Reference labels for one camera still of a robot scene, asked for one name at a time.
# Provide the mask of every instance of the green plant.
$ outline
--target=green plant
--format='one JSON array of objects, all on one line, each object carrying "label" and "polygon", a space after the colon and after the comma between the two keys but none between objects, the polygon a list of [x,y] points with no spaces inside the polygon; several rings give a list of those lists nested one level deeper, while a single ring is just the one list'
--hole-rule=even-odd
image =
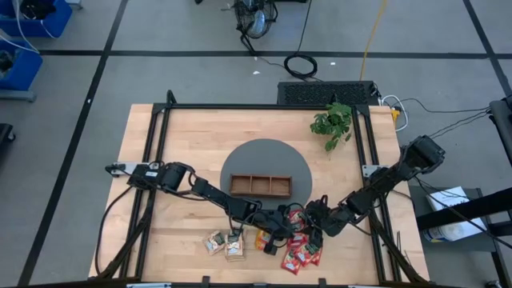
[{"label": "green plant", "polygon": [[[352,121],[352,109],[347,105],[333,103],[326,105],[327,113],[316,114],[314,123],[310,125],[311,132],[321,135],[333,135],[326,143],[326,151],[336,148],[340,138],[349,131]],[[350,133],[345,136],[349,141]]]}]

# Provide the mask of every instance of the wooden compartment tray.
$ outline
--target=wooden compartment tray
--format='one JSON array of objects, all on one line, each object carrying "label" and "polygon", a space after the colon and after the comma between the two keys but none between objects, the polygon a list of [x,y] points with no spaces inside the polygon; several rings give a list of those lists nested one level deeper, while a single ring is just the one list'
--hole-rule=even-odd
[{"label": "wooden compartment tray", "polygon": [[291,177],[252,174],[232,174],[230,193],[233,196],[289,198]]}]

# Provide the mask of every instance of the snack packet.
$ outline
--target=snack packet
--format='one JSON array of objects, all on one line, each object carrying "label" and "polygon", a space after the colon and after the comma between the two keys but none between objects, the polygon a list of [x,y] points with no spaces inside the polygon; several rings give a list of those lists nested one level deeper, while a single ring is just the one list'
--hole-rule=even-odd
[{"label": "snack packet", "polygon": [[258,233],[256,234],[256,240],[254,240],[254,247],[258,250],[263,250],[265,248],[265,245],[270,240],[270,234],[263,230],[258,230]]},{"label": "snack packet", "polygon": [[320,257],[322,256],[322,248],[320,248],[317,253],[313,255],[313,259],[311,259],[311,263],[318,266],[320,264]]},{"label": "snack packet", "polygon": [[304,233],[294,233],[293,238],[288,239],[288,248],[297,248],[307,242],[307,235]]},{"label": "snack packet", "polygon": [[304,214],[301,210],[293,210],[288,214],[288,219],[292,225],[294,231],[300,231],[306,227],[306,221]]},{"label": "snack packet", "polygon": [[232,230],[226,235],[225,253],[228,262],[246,260],[243,253],[243,231]]},{"label": "snack packet", "polygon": [[295,250],[294,254],[301,265],[306,267],[313,260],[313,256],[317,252],[318,248],[315,245],[303,243]]},{"label": "snack packet", "polygon": [[208,254],[211,256],[224,248],[226,242],[224,241],[224,236],[219,230],[208,234],[202,242],[205,244],[206,249],[208,250]]},{"label": "snack packet", "polygon": [[289,248],[286,251],[285,257],[282,260],[281,268],[288,270],[289,272],[297,275],[298,269],[301,267],[301,263],[296,259],[294,249]]}]

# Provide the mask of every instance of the blue bin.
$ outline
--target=blue bin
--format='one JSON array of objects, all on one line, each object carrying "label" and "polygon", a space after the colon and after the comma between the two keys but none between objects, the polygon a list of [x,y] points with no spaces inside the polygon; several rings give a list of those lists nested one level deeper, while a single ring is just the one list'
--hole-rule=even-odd
[{"label": "blue bin", "polygon": [[[53,2],[56,11],[48,14],[43,20],[24,19],[20,13],[20,26],[27,37],[48,37],[57,38],[62,35],[67,22],[71,17],[71,7],[66,0],[43,0]],[[0,29],[4,30],[9,36],[19,37],[18,23],[12,0],[0,0],[0,14],[11,18],[0,18]]]},{"label": "blue bin", "polygon": [[[24,41],[12,41],[20,46],[30,48],[28,43]],[[11,55],[20,48],[12,46],[11,44],[0,40],[0,50],[5,50]],[[0,89],[4,90],[28,90],[30,84],[35,78],[35,75],[41,67],[42,58],[39,54],[20,49],[18,56],[14,60],[13,66],[7,72],[5,77],[0,78]]]}]

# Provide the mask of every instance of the wooden tabletop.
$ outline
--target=wooden tabletop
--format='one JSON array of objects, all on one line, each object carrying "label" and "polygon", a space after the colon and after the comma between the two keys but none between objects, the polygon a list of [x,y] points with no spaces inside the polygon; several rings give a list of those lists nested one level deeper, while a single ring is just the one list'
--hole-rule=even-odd
[{"label": "wooden tabletop", "polygon": [[[119,161],[138,162],[142,159],[151,109],[152,105],[131,107]],[[392,165],[398,160],[400,152],[390,110],[387,107],[371,107],[370,112],[380,163]],[[330,206],[335,206],[348,193],[362,186],[357,147],[352,137],[330,154],[325,152],[326,138],[312,134],[309,128],[316,113],[312,110],[172,110],[163,161],[189,164],[196,169],[198,176],[219,187],[222,164],[232,150],[253,139],[281,140],[294,147],[310,167],[313,177],[310,200],[327,194]],[[369,160],[364,120],[361,118],[360,122],[366,159]],[[159,127],[160,122],[157,124],[151,159],[154,159],[156,152]],[[108,203],[124,191],[126,181],[127,177],[123,176],[113,179]],[[404,182],[395,189],[409,193]],[[134,192],[121,199],[110,211],[102,236],[101,269],[105,269],[125,241],[133,200]],[[410,200],[390,194],[387,201],[394,234],[397,231],[401,234],[402,252],[416,271],[428,279]],[[359,226],[369,230],[367,220]],[[370,237],[352,226],[346,226],[336,237],[325,235],[320,265],[302,267],[298,275],[280,267],[284,248],[279,249],[276,256],[254,248],[256,229],[253,227],[246,229],[244,262],[227,262],[223,252],[209,256],[202,239],[214,230],[228,231],[228,228],[227,216],[216,205],[157,193],[142,280],[200,282],[202,276],[209,275],[212,282],[315,284],[319,278],[326,278],[328,284],[378,284]],[[391,279],[389,256],[385,248],[382,250],[387,279]],[[132,275],[137,253],[138,245],[132,249],[129,269]],[[93,267],[90,275],[95,275]]]}]

